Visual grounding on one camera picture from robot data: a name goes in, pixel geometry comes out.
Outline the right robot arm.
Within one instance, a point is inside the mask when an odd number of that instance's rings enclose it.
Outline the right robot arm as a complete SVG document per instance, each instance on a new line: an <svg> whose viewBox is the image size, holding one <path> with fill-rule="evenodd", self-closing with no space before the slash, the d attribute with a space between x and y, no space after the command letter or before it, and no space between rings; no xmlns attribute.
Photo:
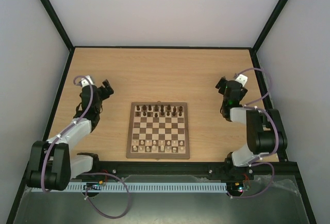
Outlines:
<svg viewBox="0 0 330 224"><path fill-rule="evenodd" d="M246 143L231 152L220 168L226 180L240 179L243 173L255 162L287 148L287 136L280 113L277 109L265 110L240 104L247 93L244 87L247 77L240 74L234 80L222 77L216 84L218 93L223 96L220 114L229 122L246 126Z"/></svg>

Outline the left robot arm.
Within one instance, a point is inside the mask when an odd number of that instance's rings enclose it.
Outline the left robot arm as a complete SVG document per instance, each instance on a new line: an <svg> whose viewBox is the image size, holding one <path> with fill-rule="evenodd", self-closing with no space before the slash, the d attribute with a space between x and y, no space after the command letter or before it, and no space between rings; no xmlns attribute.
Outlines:
<svg viewBox="0 0 330 224"><path fill-rule="evenodd" d="M78 76L81 86L80 103L70 122L60 133L46 141L36 141L31 147L26 171L26 185L43 192L64 190L72 178L89 172L98 159L96 154L82 153L70 157L71 150L92 133L100 121L103 101L114 90L107 79L97 87L91 76Z"/></svg>

